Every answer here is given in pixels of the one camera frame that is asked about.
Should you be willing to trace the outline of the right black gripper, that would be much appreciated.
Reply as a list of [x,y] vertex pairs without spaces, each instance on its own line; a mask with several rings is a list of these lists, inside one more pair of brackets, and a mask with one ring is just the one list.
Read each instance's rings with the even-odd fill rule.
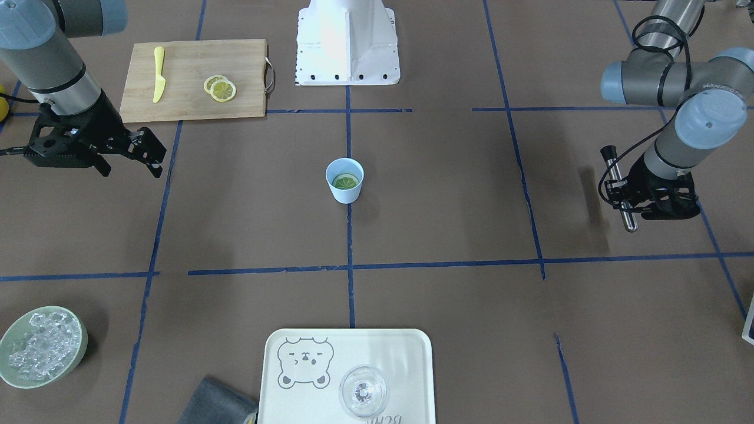
[[[100,91],[91,107],[73,115],[59,115],[43,102],[24,158],[38,167],[91,167],[103,177],[129,166],[158,179],[166,152],[149,128],[127,131],[106,93]],[[113,161],[107,155],[127,158]]]

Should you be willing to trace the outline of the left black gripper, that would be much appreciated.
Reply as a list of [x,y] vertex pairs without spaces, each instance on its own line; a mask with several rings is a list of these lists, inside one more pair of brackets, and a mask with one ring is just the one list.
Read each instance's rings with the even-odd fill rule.
[[691,173],[676,179],[655,175],[639,158],[627,180],[606,180],[606,196],[626,196],[625,201],[608,200],[615,210],[640,214],[645,220],[686,220],[699,215],[698,195]]

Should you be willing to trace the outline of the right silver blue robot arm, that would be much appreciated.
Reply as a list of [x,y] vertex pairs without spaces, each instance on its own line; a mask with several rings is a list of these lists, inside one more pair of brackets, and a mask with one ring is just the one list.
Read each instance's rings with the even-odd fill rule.
[[161,177],[166,148],[149,128],[130,131],[71,43],[123,32],[124,1],[3,1],[2,62],[27,87],[39,114],[27,145],[3,148],[37,167],[111,172],[106,155],[145,164]]

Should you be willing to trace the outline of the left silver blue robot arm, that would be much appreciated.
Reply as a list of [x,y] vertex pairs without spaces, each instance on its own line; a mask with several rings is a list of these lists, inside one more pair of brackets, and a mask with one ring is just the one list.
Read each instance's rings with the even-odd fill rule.
[[621,156],[601,148],[606,170],[601,199],[636,231],[645,220],[684,220],[700,214],[692,170],[729,142],[746,122],[753,90],[753,53],[728,48],[706,62],[690,59],[689,41],[703,1],[658,1],[634,26],[633,50],[601,76],[601,96],[614,104],[672,107],[673,117],[644,138],[648,147],[622,177]]

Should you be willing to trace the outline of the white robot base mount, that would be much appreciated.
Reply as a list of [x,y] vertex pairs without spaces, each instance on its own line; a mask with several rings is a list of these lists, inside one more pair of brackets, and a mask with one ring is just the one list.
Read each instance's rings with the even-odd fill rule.
[[382,1],[311,1],[298,12],[298,86],[398,84],[398,28]]

